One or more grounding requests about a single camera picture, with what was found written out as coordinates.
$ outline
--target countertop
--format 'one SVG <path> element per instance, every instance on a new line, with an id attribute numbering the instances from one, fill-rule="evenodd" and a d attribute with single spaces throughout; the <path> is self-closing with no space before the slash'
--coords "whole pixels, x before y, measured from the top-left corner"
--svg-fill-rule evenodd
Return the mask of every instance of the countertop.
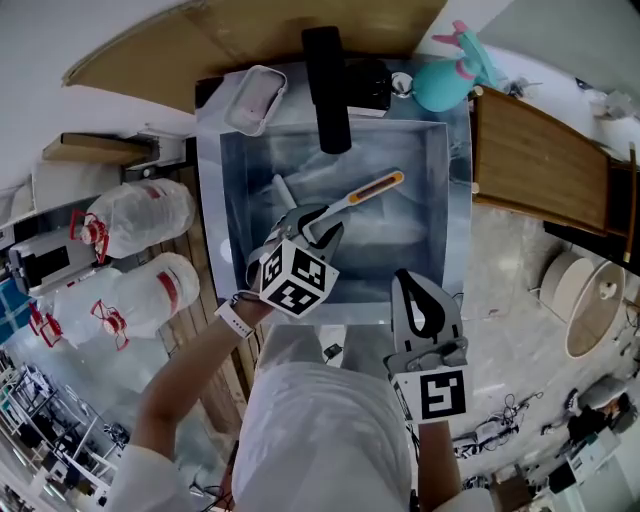
<path id="1" fill-rule="evenodd" d="M 423 61 L 385 60 L 391 72 L 405 71 L 415 75 Z M 283 97 L 270 126 L 286 126 L 315 122 L 315 107 L 311 102 L 304 63 L 273 66 L 288 80 Z M 229 227 L 225 214 L 220 135 L 233 130 L 224 123 L 224 114 L 246 71 L 225 75 L 223 82 L 196 110 L 197 148 L 200 190 L 209 258 L 219 297 L 228 298 L 238 289 L 230 258 Z M 351 117 L 375 122 L 376 118 Z M 442 287 L 450 295 L 462 293 L 471 221 L 471 129 L 467 102 L 463 101 L 446 112 L 430 112 L 413 99 L 392 96 L 391 108 L 382 119 L 431 121 L 446 123 L 449 149 L 449 197 L 446 233 L 446 253 Z M 367 324 L 390 321 L 389 303 L 322 304 L 302 320 L 312 324 Z M 276 313 L 267 321 L 290 321 Z"/>

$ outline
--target white watch strap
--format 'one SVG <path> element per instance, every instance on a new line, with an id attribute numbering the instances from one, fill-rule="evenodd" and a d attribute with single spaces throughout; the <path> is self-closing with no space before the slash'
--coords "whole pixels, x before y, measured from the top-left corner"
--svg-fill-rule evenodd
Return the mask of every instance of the white watch strap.
<path id="1" fill-rule="evenodd" d="M 227 325 L 229 325 L 229 327 L 231 327 L 238 336 L 247 338 L 253 334 L 254 329 L 249 327 L 231 308 L 230 301 L 226 301 L 222 306 L 220 306 L 216 310 L 215 315 L 227 322 Z"/>

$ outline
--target sink basin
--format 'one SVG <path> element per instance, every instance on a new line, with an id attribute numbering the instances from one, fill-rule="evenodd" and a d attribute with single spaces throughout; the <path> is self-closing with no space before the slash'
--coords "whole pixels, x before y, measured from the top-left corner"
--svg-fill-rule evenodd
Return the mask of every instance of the sink basin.
<path id="1" fill-rule="evenodd" d="M 352 148 L 342 155 L 320 151 L 315 123 L 273 127 L 261 137 L 237 132 L 220 136 L 229 243 L 239 288 L 247 286 L 249 253 L 287 210 L 272 184 L 275 174 L 283 176 L 297 204 L 331 204 L 391 168 L 404 172 L 402 184 L 314 227 L 322 233 L 339 221 L 345 226 L 331 261 L 340 276 L 325 304 L 388 307 L 391 280 L 399 268 L 442 284 L 449 193 L 446 124 L 352 119 L 351 136 Z"/>

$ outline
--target white plastic jug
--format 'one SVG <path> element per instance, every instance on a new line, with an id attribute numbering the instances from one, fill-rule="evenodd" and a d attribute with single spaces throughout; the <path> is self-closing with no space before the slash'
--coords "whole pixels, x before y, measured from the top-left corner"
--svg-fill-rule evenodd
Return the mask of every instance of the white plastic jug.
<path id="1" fill-rule="evenodd" d="M 189 306 L 200 293 L 193 265 L 178 254 L 163 253 L 114 280 L 93 314 L 107 333 L 124 348 L 130 337 L 153 338 L 173 315 Z"/>
<path id="2" fill-rule="evenodd" d="M 119 270 L 104 268 L 95 274 L 58 288 L 32 307 L 29 324 L 52 347 L 61 338 L 78 347 L 100 333 L 102 322 L 92 315 L 96 301 L 109 294 Z"/>
<path id="3" fill-rule="evenodd" d="M 75 225 L 78 214 L 71 220 Z M 85 215 L 80 238 L 95 244 L 99 260 L 124 258 L 184 233 L 195 214 L 187 187 L 160 178 L 123 183 L 101 195 Z"/>

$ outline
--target floor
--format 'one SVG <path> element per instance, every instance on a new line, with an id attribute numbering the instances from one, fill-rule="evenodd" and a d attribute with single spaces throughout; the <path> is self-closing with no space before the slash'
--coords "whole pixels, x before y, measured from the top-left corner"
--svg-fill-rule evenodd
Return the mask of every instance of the floor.
<path id="1" fill-rule="evenodd" d="M 605 340 L 574 360 L 565 353 L 564 324 L 537 300 L 537 293 L 529 291 L 540 286 L 555 256 L 569 249 L 589 257 L 594 265 L 603 261 L 545 233 L 538 220 L 473 205 L 462 317 L 474 400 L 470 412 L 451 420 L 452 435 L 474 430 L 491 413 L 503 411 L 509 394 L 518 402 L 540 391 L 544 395 L 531 400 L 519 434 L 493 452 L 460 460 L 463 478 L 489 475 L 514 462 L 525 468 L 543 464 L 553 469 L 559 464 L 554 455 L 568 434 L 562 428 L 542 437 L 540 430 L 562 416 L 567 393 L 574 387 L 585 390 L 608 372 L 625 376 L 633 366 L 631 353 L 620 356 L 633 339 L 633 329 L 623 329 L 618 342 L 611 341 L 627 325 L 624 308 Z M 625 296 L 635 298 L 639 284 L 640 279 L 627 274 Z M 344 328 L 323 326 L 319 337 L 323 348 L 340 344 Z M 341 357 L 329 364 L 339 366 Z"/>
<path id="2" fill-rule="evenodd" d="M 567 438 L 566 429 L 545 437 L 539 432 L 542 425 L 561 415 L 568 391 L 573 387 L 584 390 L 607 372 L 625 375 L 632 365 L 629 355 L 619 355 L 633 337 L 632 329 L 624 329 L 618 343 L 610 341 L 626 325 L 624 309 L 605 341 L 588 356 L 572 360 L 565 354 L 563 324 L 529 291 L 540 285 L 554 256 L 569 248 L 546 234 L 537 220 L 473 206 L 462 316 L 470 342 L 467 356 L 474 401 L 469 413 L 451 421 L 452 433 L 458 436 L 473 430 L 489 414 L 503 410 L 510 393 L 518 401 L 539 391 L 544 396 L 532 400 L 521 432 L 504 446 L 460 461 L 465 478 L 486 475 L 513 462 L 523 467 L 545 461 L 553 464 L 555 451 Z M 596 264 L 601 261 L 580 248 L 572 250 Z M 640 280 L 631 277 L 626 296 L 634 298 Z M 319 331 L 325 347 L 344 336 L 341 326 L 323 326 Z M 167 360 L 159 340 L 139 340 L 116 356 L 108 343 L 90 342 L 77 351 L 63 344 L 49 350 L 31 337 L 15 343 L 11 353 L 71 385 L 108 421 L 120 421 L 129 428 L 142 389 Z M 339 365 L 340 359 L 341 355 L 330 364 Z M 225 440 L 212 445 L 194 417 L 183 426 L 178 444 L 179 463 L 185 472 L 198 473 L 199 481 L 204 477 L 202 484 L 211 485 L 207 480 L 217 478 L 223 467 L 219 454 L 226 450 Z"/>

